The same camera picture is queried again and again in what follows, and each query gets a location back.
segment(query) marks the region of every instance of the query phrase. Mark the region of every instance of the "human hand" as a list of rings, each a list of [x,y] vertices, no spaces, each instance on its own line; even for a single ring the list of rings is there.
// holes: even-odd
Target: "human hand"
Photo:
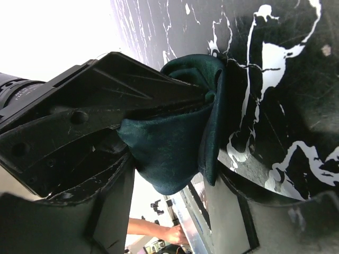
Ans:
[[[167,228],[164,232],[162,240],[175,245],[189,244],[181,225]]]

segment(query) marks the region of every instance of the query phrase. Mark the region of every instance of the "person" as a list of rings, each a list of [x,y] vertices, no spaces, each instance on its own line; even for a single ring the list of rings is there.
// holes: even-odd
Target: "person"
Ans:
[[[189,244],[181,225],[169,228],[153,222],[129,218],[127,234],[156,237],[175,245]]]

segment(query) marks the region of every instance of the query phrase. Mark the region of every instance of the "black table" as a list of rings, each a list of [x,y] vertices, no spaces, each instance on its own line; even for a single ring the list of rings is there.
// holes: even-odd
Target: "black table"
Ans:
[[[111,3],[117,36],[137,60],[157,70],[194,53],[227,63],[220,178],[206,187],[216,253],[232,253],[232,219],[221,211],[235,194],[257,253],[339,253],[338,199],[320,194],[339,186],[339,3]]]

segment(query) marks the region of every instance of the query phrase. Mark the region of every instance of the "dark green cloth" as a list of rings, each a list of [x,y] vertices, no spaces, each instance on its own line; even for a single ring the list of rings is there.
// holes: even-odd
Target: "dark green cloth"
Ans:
[[[198,172],[214,185],[225,111],[225,66],[212,56],[189,55],[170,61],[161,72],[206,88],[205,106],[147,121],[124,119],[118,134],[135,157],[139,173],[159,193],[180,191]]]

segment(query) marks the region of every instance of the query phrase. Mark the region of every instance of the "paint chip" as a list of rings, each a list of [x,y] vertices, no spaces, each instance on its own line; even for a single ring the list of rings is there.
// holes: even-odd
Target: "paint chip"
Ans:
[[[188,4],[185,5],[185,9],[186,9],[186,14],[189,15],[191,13],[191,10]]]
[[[331,55],[332,48],[330,45],[326,44],[325,46],[322,47],[322,52],[324,54],[325,57],[328,57],[329,55]]]

